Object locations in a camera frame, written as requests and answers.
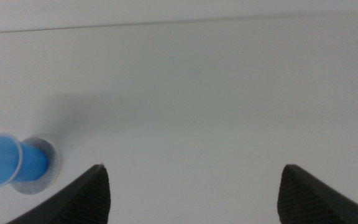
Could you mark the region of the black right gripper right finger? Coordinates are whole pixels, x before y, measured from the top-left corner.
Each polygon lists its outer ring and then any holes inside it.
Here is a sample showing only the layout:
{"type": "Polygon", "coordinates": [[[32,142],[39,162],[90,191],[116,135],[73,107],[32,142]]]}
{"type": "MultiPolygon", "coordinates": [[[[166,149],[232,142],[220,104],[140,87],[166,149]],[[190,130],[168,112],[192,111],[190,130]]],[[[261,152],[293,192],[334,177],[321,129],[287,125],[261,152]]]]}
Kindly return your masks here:
{"type": "Polygon", "coordinates": [[[282,171],[277,211],[286,224],[358,224],[358,203],[295,164],[282,171]]]}

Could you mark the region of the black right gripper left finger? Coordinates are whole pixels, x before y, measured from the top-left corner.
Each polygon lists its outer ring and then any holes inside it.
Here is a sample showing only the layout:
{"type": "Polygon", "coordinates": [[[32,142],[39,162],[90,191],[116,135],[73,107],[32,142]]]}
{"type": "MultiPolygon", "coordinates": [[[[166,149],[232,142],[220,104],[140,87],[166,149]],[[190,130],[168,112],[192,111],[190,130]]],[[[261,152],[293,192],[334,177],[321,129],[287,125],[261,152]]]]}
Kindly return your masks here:
{"type": "Polygon", "coordinates": [[[105,224],[109,219],[110,208],[108,172],[104,165],[96,164],[61,191],[10,222],[105,224]]]}

